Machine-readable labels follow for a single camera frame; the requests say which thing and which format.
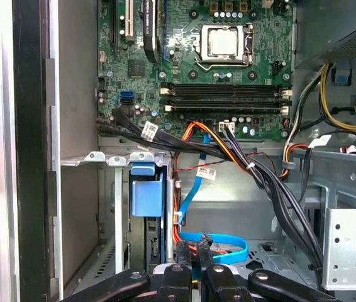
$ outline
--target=white wire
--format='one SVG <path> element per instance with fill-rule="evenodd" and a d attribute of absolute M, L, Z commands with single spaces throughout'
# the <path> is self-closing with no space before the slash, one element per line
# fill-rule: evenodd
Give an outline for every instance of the white wire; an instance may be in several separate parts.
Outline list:
<path fill-rule="evenodd" d="M 299 111 L 301 109 L 301 104 L 303 103 L 303 100 L 305 97 L 308 97 L 306 94 L 308 93 L 309 89 L 312 87 L 314 81 L 317 80 L 317 78 L 319 78 L 323 72 L 323 69 L 325 68 L 325 66 L 322 66 L 321 69 L 319 70 L 318 74 L 312 79 L 312 81 L 305 87 L 305 89 L 302 91 L 302 93 L 299 96 L 299 102 L 297 105 L 297 111 L 296 111 L 296 116 L 294 118 L 294 124 L 292 126 L 292 130 L 290 132 L 289 137 L 287 138 L 286 143 L 284 144 L 284 149 L 283 149 L 283 160 L 286 160 L 286 150 L 289 147 L 290 143 L 292 142 L 292 140 L 294 139 L 294 136 L 296 135 L 296 129 L 298 127 L 298 123 L 299 123 L 299 119 L 300 119 L 300 115 L 299 115 Z"/>

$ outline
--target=white label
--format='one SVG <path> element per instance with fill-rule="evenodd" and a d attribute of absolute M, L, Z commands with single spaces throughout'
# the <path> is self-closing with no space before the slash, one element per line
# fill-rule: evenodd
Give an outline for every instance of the white label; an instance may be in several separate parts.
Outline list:
<path fill-rule="evenodd" d="M 209 179 L 210 181 L 216 180 L 216 170 L 206 168 L 206 167 L 198 167 L 196 176 Z"/>
<path fill-rule="evenodd" d="M 143 128 L 142 135 L 145 140 L 152 142 L 155 134 L 157 133 L 157 130 L 159 129 L 159 126 L 154 125 L 153 123 L 146 121 L 145 127 Z"/>
<path fill-rule="evenodd" d="M 308 146 L 308 148 L 315 148 L 319 146 L 326 146 L 330 141 L 331 135 L 323 135 L 320 138 L 315 138 Z"/>

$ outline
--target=cpu socket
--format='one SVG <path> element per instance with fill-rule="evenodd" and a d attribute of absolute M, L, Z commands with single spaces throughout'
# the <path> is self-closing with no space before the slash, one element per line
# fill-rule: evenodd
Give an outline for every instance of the cpu socket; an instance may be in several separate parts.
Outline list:
<path fill-rule="evenodd" d="M 252 63 L 253 26 L 203 25 L 195 51 L 199 55 L 197 63 L 246 67 Z"/>

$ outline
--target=black handle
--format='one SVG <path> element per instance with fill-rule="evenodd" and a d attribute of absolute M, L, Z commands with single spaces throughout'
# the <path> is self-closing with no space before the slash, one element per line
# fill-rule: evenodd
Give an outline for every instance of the black handle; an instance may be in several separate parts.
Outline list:
<path fill-rule="evenodd" d="M 282 302 L 341 302 L 332 296 L 265 269 L 253 271 L 248 276 L 248 286 L 254 293 Z"/>
<path fill-rule="evenodd" d="M 149 286 L 148 274 L 130 269 L 80 291 L 62 302 L 119 302 L 148 291 Z"/>

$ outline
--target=motherboard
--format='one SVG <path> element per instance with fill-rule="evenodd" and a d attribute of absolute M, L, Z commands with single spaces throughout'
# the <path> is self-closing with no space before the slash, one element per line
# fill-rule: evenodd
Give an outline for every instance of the motherboard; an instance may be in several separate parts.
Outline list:
<path fill-rule="evenodd" d="M 292 0 L 99 0 L 99 116 L 122 107 L 178 137 L 197 120 L 240 140 L 285 139 L 292 10 Z"/>

